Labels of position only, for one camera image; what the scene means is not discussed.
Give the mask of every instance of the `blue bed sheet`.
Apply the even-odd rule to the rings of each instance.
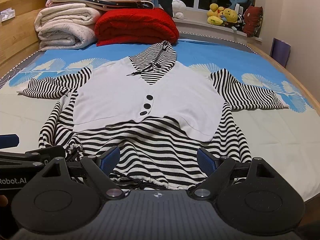
[[[80,50],[48,50],[38,61],[10,79],[9,86],[18,86],[31,78],[76,73],[86,66],[94,69],[108,61],[136,55],[148,47],[146,44],[112,44],[100,47],[93,44]],[[293,111],[303,113],[306,110],[308,102],[301,92],[260,55],[216,43],[191,40],[179,40],[173,47],[177,52],[177,60],[185,66],[203,74],[226,68],[240,82],[271,89],[280,94]]]

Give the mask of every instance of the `white plush toy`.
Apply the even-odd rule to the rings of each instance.
[[[172,1],[172,10],[173,10],[173,17],[183,20],[184,15],[183,13],[187,10],[186,5],[183,1],[180,0],[173,0]]]

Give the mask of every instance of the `blue gripper pad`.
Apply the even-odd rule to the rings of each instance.
[[[208,156],[212,155],[206,150],[201,148],[197,151],[197,162],[200,166],[201,171],[203,171],[208,177],[217,169],[215,161]]]
[[[16,134],[0,135],[0,149],[17,147],[19,137]]]
[[[111,147],[97,159],[98,167],[109,176],[111,171],[117,166],[120,161],[120,149],[117,146]]]

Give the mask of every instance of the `wooden bed frame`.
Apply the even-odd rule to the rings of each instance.
[[[47,0],[0,0],[0,11],[7,8],[15,10],[16,17],[0,23],[0,78],[15,65],[39,50],[39,39],[34,28],[34,20],[45,7]],[[248,44],[256,53],[269,61],[278,71],[300,89],[320,116],[320,103],[312,94],[284,67],[269,57],[262,50]],[[306,214],[301,225],[320,220],[320,196],[306,202]]]

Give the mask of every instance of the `black and white striped shirt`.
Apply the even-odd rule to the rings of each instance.
[[[155,71],[155,68],[152,68],[141,73],[151,85],[173,67],[175,58],[172,58],[172,51],[174,50],[170,45],[162,42],[130,59],[137,71],[146,67],[146,62],[150,62],[150,55],[154,63],[160,58],[168,59],[161,64],[167,66],[166,69]],[[273,91],[242,84],[226,69],[222,69],[211,75],[212,85],[226,102],[220,124],[210,142],[188,138],[178,122],[170,117],[147,117],[139,123],[122,122],[75,133],[73,108],[78,96],[77,89],[84,85],[90,76],[91,70],[84,68],[76,74],[30,81],[28,88],[23,91],[25,96],[61,97],[40,132],[39,147],[62,145],[67,150],[67,158],[74,153],[78,153],[81,158],[84,155],[101,155],[112,146],[118,146],[121,159],[116,171],[168,189],[187,189],[206,178],[196,161],[196,152],[200,147],[216,157],[227,155],[239,162],[251,161],[247,142],[241,129],[234,123],[232,110],[284,107]],[[119,184],[127,181],[112,174],[110,177]]]

